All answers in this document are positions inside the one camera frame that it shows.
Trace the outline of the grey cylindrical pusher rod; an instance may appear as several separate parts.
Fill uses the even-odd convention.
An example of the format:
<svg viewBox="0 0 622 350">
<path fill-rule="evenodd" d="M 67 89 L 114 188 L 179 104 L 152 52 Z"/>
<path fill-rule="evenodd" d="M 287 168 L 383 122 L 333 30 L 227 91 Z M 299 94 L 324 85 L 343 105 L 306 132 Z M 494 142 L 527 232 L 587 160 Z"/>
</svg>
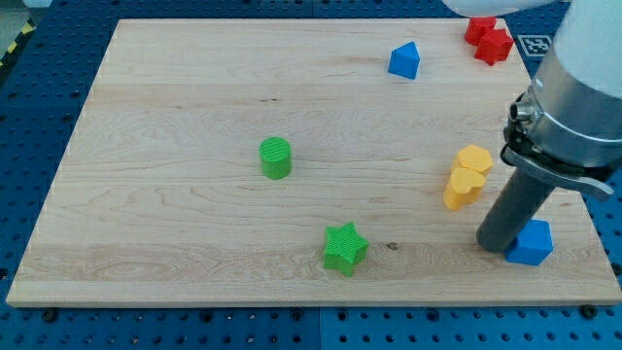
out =
<svg viewBox="0 0 622 350">
<path fill-rule="evenodd" d="M 516 169 L 476 231 L 484 250 L 503 253 L 555 189 Z"/>
</svg>

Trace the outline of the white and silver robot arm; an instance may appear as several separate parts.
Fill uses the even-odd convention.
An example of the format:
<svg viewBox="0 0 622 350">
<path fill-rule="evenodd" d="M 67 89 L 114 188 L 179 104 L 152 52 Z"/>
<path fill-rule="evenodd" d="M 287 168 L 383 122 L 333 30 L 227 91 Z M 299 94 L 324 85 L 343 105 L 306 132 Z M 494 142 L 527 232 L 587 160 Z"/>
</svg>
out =
<svg viewBox="0 0 622 350">
<path fill-rule="evenodd" d="M 621 165 L 621 4 L 573 0 L 528 89 L 511 105 L 501 159 L 515 171 L 476 232 L 503 252 L 556 188 L 608 199 Z"/>
</svg>

